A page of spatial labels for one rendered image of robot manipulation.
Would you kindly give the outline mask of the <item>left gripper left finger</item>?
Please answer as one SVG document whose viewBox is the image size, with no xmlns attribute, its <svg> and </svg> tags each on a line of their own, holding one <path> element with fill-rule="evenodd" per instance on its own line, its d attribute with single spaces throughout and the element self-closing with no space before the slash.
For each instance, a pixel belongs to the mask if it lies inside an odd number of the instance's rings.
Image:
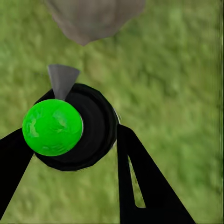
<svg viewBox="0 0 224 224">
<path fill-rule="evenodd" d="M 22 128 L 0 140 L 0 220 L 34 154 Z"/>
</svg>

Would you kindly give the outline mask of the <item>pesticide atomizer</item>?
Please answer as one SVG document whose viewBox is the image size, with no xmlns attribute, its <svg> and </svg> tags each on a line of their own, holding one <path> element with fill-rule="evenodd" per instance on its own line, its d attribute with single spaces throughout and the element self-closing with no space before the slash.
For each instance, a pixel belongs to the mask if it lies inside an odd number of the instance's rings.
<svg viewBox="0 0 224 224">
<path fill-rule="evenodd" d="M 24 139 L 49 167 L 60 171 L 90 167 L 116 144 L 119 116 L 100 91 L 75 84 L 78 69 L 62 64 L 47 68 L 53 89 L 26 114 Z"/>
</svg>

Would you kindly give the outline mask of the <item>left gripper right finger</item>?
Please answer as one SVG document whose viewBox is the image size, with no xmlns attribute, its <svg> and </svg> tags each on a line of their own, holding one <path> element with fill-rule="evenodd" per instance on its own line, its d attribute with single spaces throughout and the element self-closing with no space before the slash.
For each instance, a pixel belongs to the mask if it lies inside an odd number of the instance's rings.
<svg viewBox="0 0 224 224">
<path fill-rule="evenodd" d="M 135 132 L 117 125 L 120 224 L 196 224 Z M 130 157 L 146 208 L 135 205 Z"/>
</svg>

